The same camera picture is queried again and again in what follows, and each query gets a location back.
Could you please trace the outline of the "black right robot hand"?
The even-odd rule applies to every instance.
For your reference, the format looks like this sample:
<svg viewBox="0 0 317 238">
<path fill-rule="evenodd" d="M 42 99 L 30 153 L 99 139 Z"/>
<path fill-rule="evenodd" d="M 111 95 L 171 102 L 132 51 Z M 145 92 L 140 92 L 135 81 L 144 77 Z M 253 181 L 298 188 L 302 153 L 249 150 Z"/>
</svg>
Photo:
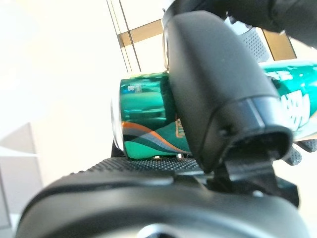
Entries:
<svg viewBox="0 0 317 238">
<path fill-rule="evenodd" d="M 120 93 L 124 157 L 62 177 L 26 206 L 18 238 L 307 238 L 296 185 L 273 162 L 293 134 L 273 84 L 204 11 L 166 26 L 168 73 Z"/>
</svg>

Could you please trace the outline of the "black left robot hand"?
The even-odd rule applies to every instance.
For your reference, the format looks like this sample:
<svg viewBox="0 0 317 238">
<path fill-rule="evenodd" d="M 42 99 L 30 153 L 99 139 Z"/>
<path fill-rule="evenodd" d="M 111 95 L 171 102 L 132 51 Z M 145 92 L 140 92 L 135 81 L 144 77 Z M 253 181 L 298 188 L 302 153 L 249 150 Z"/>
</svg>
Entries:
<svg viewBox="0 0 317 238">
<path fill-rule="evenodd" d="M 317 45 L 314 0 L 177 0 L 165 12 L 170 85 L 194 158 L 211 171 L 238 157 L 284 157 L 293 135 L 279 95 L 239 37 L 232 16 Z"/>
</svg>

